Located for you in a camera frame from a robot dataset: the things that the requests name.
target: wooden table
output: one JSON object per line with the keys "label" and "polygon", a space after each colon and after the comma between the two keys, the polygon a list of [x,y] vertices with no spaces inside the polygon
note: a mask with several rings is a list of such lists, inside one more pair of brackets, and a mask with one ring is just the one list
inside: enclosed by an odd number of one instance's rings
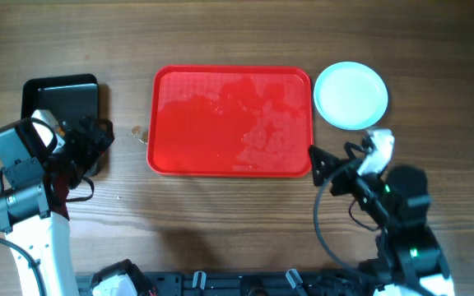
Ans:
{"label": "wooden table", "polygon": [[[317,189],[309,175],[162,177],[131,130],[148,125],[152,79],[167,64],[290,65],[315,79],[347,60],[385,80],[391,103],[380,125],[396,136],[393,163],[427,171],[430,224],[457,293],[474,294],[474,2],[13,3],[0,0],[0,127],[20,117],[21,87],[30,78],[89,72],[102,84],[100,116],[116,129],[107,165],[94,178],[95,197],[69,205],[76,272],[124,258],[144,271],[334,266],[315,238]],[[317,112],[314,131],[316,144],[338,155],[344,141],[360,140]],[[350,201],[325,197],[321,221],[331,248],[356,264],[376,248],[374,235],[349,219]],[[20,293],[11,253],[0,247],[0,295]]]}

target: round plate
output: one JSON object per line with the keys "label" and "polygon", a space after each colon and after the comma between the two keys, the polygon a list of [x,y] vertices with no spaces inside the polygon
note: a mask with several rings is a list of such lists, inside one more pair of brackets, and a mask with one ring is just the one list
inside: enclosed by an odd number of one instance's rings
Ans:
{"label": "round plate", "polygon": [[319,75],[314,103],[333,126],[360,130],[381,119],[388,94],[383,80],[371,68],[357,62],[339,62]]}

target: wood grain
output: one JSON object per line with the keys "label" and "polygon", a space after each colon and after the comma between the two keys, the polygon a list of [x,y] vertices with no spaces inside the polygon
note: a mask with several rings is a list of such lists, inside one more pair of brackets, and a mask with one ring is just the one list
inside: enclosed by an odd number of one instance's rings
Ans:
{"label": "wood grain", "polygon": [[[167,64],[290,65],[315,79],[345,60],[384,79],[393,163],[426,169],[430,223],[457,293],[474,294],[474,2],[0,0],[0,127],[19,118],[30,78],[89,72],[102,84],[101,116],[116,141],[95,197],[69,206],[78,273],[125,258],[145,271],[315,270],[333,262],[314,235],[310,176],[162,177],[131,129],[148,125],[152,79]],[[318,113],[314,131],[339,155],[360,139]],[[376,249],[348,218],[350,200],[324,198],[321,221],[331,247],[356,264]],[[20,292],[0,247],[0,295]]]}

